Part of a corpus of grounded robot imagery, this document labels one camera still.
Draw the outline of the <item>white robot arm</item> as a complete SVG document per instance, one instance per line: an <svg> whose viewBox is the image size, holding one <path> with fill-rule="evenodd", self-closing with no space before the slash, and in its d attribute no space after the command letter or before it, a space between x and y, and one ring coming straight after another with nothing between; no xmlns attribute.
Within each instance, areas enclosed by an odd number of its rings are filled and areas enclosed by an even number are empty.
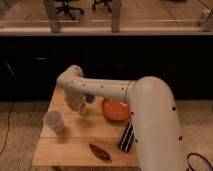
<svg viewBox="0 0 213 171"><path fill-rule="evenodd" d="M173 93L154 76L133 80L91 79L72 65L57 78L70 108L84 94L102 96L130 105L136 154L142 171L188 171L183 134Z"/></svg>

